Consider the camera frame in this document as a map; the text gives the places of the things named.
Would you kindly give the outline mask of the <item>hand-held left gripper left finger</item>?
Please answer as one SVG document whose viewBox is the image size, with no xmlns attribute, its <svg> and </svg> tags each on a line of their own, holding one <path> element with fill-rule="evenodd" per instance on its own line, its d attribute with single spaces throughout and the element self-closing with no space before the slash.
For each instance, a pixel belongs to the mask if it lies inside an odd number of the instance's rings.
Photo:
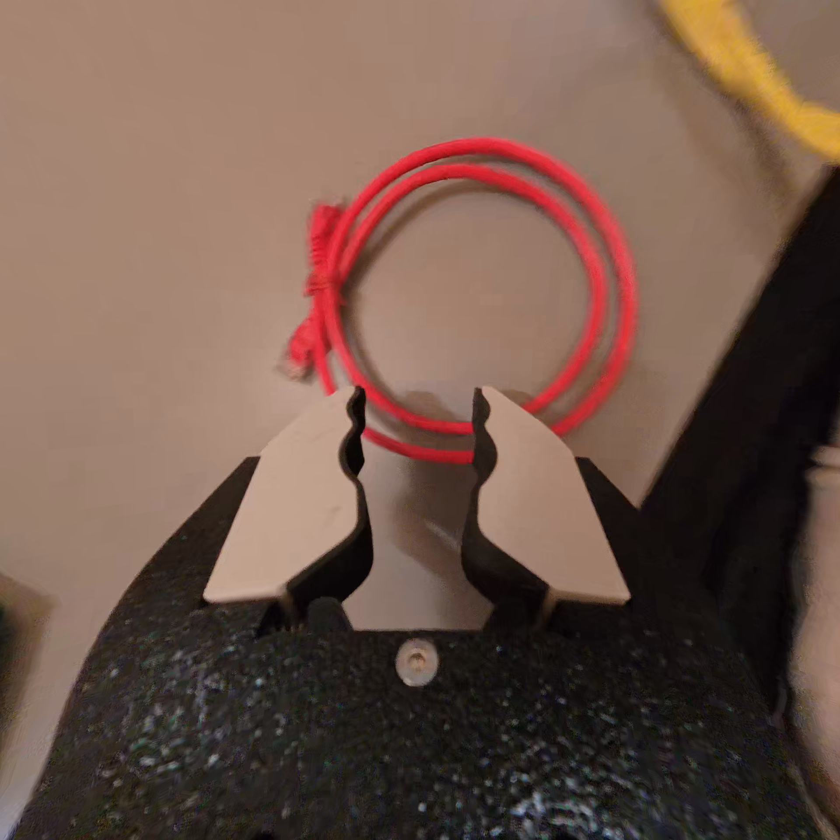
<svg viewBox="0 0 840 840">
<path fill-rule="evenodd" d="M 203 599 L 278 602 L 303 617 L 344 602 L 371 572 L 371 520 L 360 481 L 365 393 L 346 386 L 274 436 L 259 454 Z"/>
</svg>

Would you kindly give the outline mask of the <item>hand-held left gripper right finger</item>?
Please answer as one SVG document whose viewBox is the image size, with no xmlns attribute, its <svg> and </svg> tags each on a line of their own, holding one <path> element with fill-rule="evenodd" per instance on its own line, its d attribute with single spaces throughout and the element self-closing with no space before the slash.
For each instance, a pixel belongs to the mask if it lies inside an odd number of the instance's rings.
<svg viewBox="0 0 840 840">
<path fill-rule="evenodd" d="M 562 603 L 622 607 L 631 592 L 568 446 L 491 386 L 472 403 L 476 483 L 461 540 L 467 581 L 546 627 Z"/>
</svg>

